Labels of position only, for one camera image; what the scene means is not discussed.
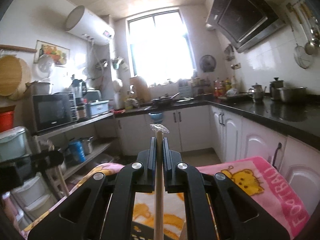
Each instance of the hanging ladle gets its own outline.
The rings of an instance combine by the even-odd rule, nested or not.
[[[297,19],[298,19],[298,22],[299,22],[299,24],[300,24],[300,26],[301,26],[301,29],[302,29],[302,31],[303,31],[306,39],[308,40],[308,42],[307,42],[307,43],[305,44],[305,46],[304,46],[304,50],[306,51],[306,53],[307,53],[308,55],[314,55],[314,54],[316,54],[316,52],[317,52],[316,45],[315,45],[313,42],[309,41],[309,38],[308,38],[308,36],[307,36],[307,34],[306,34],[306,31],[304,30],[304,27],[303,27],[303,25],[302,25],[302,20],[301,20],[301,18],[300,18],[300,16],[299,16],[298,12],[295,10],[295,8],[292,8],[292,10],[293,10],[294,14],[296,15],[296,17],[297,17]]]

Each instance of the cartoon blanket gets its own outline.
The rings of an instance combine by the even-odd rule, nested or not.
[[[71,193],[94,173],[103,172],[105,175],[110,175],[119,172],[122,167],[122,165],[116,163],[105,163],[97,166],[71,190]],[[223,172],[282,224],[288,230],[291,239],[301,231],[309,219],[309,215],[300,198],[276,169],[261,157],[198,167],[198,170],[212,175],[217,172]],[[27,239],[29,231],[64,199],[60,200],[48,212],[25,228],[22,231],[22,235]],[[154,203],[154,193],[136,193],[132,220],[153,228]],[[178,240],[185,219],[183,193],[168,194],[164,192],[165,235]]]

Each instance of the black countertop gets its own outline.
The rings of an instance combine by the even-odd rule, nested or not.
[[[209,100],[190,100],[175,102],[161,109],[129,110],[117,114],[116,118],[137,114],[148,114],[193,106],[212,105],[239,114],[249,120],[264,125],[284,135],[292,136],[320,150],[320,104],[307,103],[303,106],[286,105],[265,97],[262,103],[252,100],[227,102],[211,98]]]

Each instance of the microwave oven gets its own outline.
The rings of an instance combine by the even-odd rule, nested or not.
[[[32,135],[77,121],[72,93],[34,95],[23,104],[23,122]]]

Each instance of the stainless steel shelf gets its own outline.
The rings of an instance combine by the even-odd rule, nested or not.
[[[103,153],[106,149],[108,149],[117,138],[110,138],[107,139],[106,142],[101,143],[95,143],[93,145],[93,151],[89,155],[86,155],[86,160],[83,163],[74,165],[72,167],[67,168],[66,172],[63,174],[63,178],[67,179],[71,175],[75,174],[79,169],[81,169],[83,166],[85,166],[89,161],[92,161],[95,157],[97,157],[99,154]],[[56,180],[55,185],[59,185],[60,181]]]
[[[86,124],[99,121],[99,120],[104,119],[104,118],[107,118],[107,117],[109,117],[109,116],[113,116],[113,113],[103,114],[103,115],[94,117],[94,118],[92,118],[92,119],[89,119],[88,121],[79,122],[79,123],[74,123],[74,124],[71,124],[71,125],[69,125],[69,126],[57,128],[56,130],[49,131],[48,133],[45,133],[45,134],[42,134],[42,135],[36,135],[35,138],[36,138],[37,140],[47,139],[47,138],[50,138],[50,137],[55,136],[55,135],[57,135],[57,134],[64,133],[64,132],[70,131],[70,130],[72,130],[72,129],[74,129],[74,128],[78,128],[78,127],[84,126],[84,125],[86,125]]]

